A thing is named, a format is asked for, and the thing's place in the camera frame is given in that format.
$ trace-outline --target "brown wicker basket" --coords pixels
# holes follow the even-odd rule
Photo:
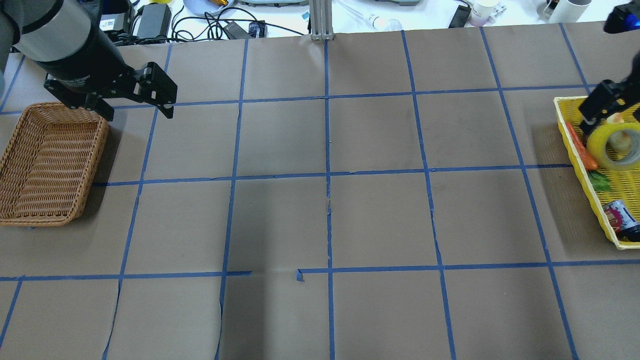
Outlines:
[[[108,133],[84,109],[27,107],[0,160],[0,225],[61,226],[82,215]]]

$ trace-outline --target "white cup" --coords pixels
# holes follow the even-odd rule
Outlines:
[[[576,22],[589,4],[591,4],[591,0],[560,0],[551,14],[549,22]]]
[[[498,5],[498,0],[476,0],[471,7],[471,18],[469,24],[473,26],[482,26],[489,20],[489,15],[493,12],[493,8]]]

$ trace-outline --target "yellow plastic basket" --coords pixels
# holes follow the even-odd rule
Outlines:
[[[613,171],[606,168],[599,168],[598,171],[605,174],[611,180],[611,192],[596,192],[589,181],[587,170],[585,170],[578,150],[571,141],[571,135],[567,130],[565,123],[569,123],[573,126],[575,132],[582,137],[582,131],[578,127],[578,124],[582,121],[582,114],[578,110],[578,106],[582,104],[586,97],[556,97],[554,103],[556,104],[556,111],[558,114],[558,127],[562,134],[564,146],[569,153],[569,159],[573,164],[575,175],[578,177],[584,193],[589,198],[591,209],[593,213],[598,217],[600,226],[604,230],[607,238],[611,240],[618,250],[627,249],[640,249],[640,243],[632,243],[629,241],[619,241],[616,233],[613,231],[611,225],[602,206],[612,201],[623,199],[627,208],[636,218],[640,217],[640,168],[631,171]],[[633,112],[638,109],[638,105],[631,107],[627,111],[622,113],[622,117],[625,122],[637,121]],[[611,158],[615,158],[614,153],[609,153]]]

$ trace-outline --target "carrot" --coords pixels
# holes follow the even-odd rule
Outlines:
[[[571,141],[573,141],[573,145],[578,150],[578,155],[580,155],[580,160],[582,161],[584,168],[587,169],[587,171],[597,169],[598,163],[591,156],[589,151],[587,151],[587,149],[584,147],[582,140],[573,129],[573,126],[571,126],[571,124],[569,124],[568,122],[565,122],[564,124],[566,125],[566,129],[569,130],[569,133],[571,134]]]

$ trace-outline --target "roll of tape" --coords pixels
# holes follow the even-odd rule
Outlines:
[[[631,148],[625,157],[613,160],[607,154],[607,142],[613,134],[619,131],[624,131],[629,135]],[[640,123],[624,122],[598,126],[587,139],[587,150],[598,162],[598,165],[604,168],[626,171],[640,167]]]

